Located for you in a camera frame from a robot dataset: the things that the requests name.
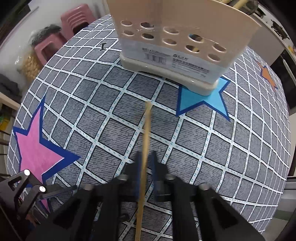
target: hole in basket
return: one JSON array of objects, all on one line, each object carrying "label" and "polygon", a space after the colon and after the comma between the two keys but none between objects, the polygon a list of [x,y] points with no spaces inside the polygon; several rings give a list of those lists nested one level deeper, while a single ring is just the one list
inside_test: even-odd
[{"label": "hole in basket", "polygon": [[143,37],[144,39],[153,39],[153,38],[154,38],[153,35],[151,35],[151,34],[147,34],[147,33],[143,33],[143,34],[142,34],[142,37]]},{"label": "hole in basket", "polygon": [[121,21],[121,24],[122,24],[123,26],[131,26],[131,25],[132,25],[132,22],[131,22],[131,21],[128,21],[128,20],[122,20],[122,21]]},{"label": "hole in basket", "polygon": [[215,43],[213,47],[219,52],[226,52],[226,48],[222,47],[220,44]]},{"label": "hole in basket", "polygon": [[179,31],[171,27],[163,27],[163,30],[169,34],[178,34]]},{"label": "hole in basket", "polygon": [[188,35],[190,39],[192,39],[193,41],[196,41],[196,42],[202,42],[203,38],[199,35],[196,35],[196,34],[189,34]]},{"label": "hole in basket", "polygon": [[153,28],[154,27],[154,25],[151,25],[150,23],[147,23],[147,22],[141,23],[141,26],[143,28]]},{"label": "hole in basket", "polygon": [[220,58],[215,54],[209,53],[207,56],[213,61],[220,61]]},{"label": "hole in basket", "polygon": [[163,42],[165,42],[166,44],[169,44],[169,45],[176,45],[177,44],[177,42],[172,39],[163,39]]},{"label": "hole in basket", "polygon": [[189,51],[194,52],[194,53],[197,53],[197,52],[200,51],[197,47],[194,47],[194,46],[192,46],[192,45],[186,45],[186,48],[187,48]]},{"label": "hole in basket", "polygon": [[124,30],[123,33],[127,36],[132,36],[133,35],[133,32],[132,31],[129,31],[129,30]]}]

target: grid pattern tablecloth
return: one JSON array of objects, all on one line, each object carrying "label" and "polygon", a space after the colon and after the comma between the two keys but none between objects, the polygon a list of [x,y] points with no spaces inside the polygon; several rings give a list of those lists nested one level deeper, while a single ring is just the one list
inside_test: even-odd
[{"label": "grid pattern tablecloth", "polygon": [[[46,94],[43,137],[81,156],[48,179],[61,186],[106,183],[120,174],[141,150],[144,102],[151,100],[151,150],[169,171],[184,181],[208,182],[260,232],[277,207],[290,157],[287,104],[279,78],[268,68],[278,90],[260,76],[247,48],[225,77],[222,96],[231,122],[206,105],[175,116],[178,86],[172,81],[125,70],[120,43],[109,15],[70,39],[31,85],[15,126],[27,129]],[[106,42],[100,51],[100,42]],[[11,136],[8,170],[19,169],[19,153]],[[169,203],[157,203],[148,175],[142,238],[172,239]],[[69,195],[52,198],[53,209]],[[136,204],[124,203],[130,220],[119,239],[132,240]]]}]

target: orange star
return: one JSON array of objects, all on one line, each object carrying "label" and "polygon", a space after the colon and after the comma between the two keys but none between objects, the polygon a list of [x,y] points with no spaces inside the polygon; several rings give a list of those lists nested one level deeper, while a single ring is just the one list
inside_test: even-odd
[{"label": "orange star", "polygon": [[269,73],[267,67],[266,66],[263,67],[257,60],[255,60],[255,61],[257,62],[257,64],[259,65],[259,67],[261,69],[261,77],[263,77],[264,79],[266,79],[270,83],[271,88],[273,89],[274,93],[276,94],[275,89],[277,89],[277,86],[276,86],[276,83],[274,82],[274,80],[272,79],[272,77],[270,76],[270,73]]}]

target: pink plastic stool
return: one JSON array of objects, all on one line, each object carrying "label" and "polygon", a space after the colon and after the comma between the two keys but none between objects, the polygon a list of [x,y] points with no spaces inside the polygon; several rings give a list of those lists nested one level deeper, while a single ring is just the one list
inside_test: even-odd
[{"label": "pink plastic stool", "polygon": [[[37,57],[39,58],[41,64],[44,66],[47,61],[61,48],[65,43],[64,38],[60,35],[60,33],[51,34],[45,40],[43,40],[40,44],[35,46],[35,52]],[[45,48],[49,45],[52,45],[54,48],[51,50],[50,54],[45,54]]]},{"label": "pink plastic stool", "polygon": [[74,28],[83,24],[91,24],[96,19],[93,16],[89,6],[87,4],[82,4],[79,7],[65,12],[61,16],[62,21],[62,33],[66,40],[69,40],[74,36]]}]

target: container base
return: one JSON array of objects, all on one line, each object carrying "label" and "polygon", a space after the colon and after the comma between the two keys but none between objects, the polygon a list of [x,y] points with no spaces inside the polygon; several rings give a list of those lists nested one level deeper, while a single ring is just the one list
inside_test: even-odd
[{"label": "container base", "polygon": [[164,69],[139,60],[127,58],[123,56],[122,52],[120,53],[120,60],[122,66],[126,69],[129,69],[134,72],[143,71],[166,77],[177,83],[180,83],[181,85],[184,85],[190,91],[203,96],[210,95],[211,92],[217,87],[219,81],[219,79],[217,79],[213,84],[210,84],[201,80],[193,79],[189,76],[185,76],[183,74],[179,74],[168,69]]}]

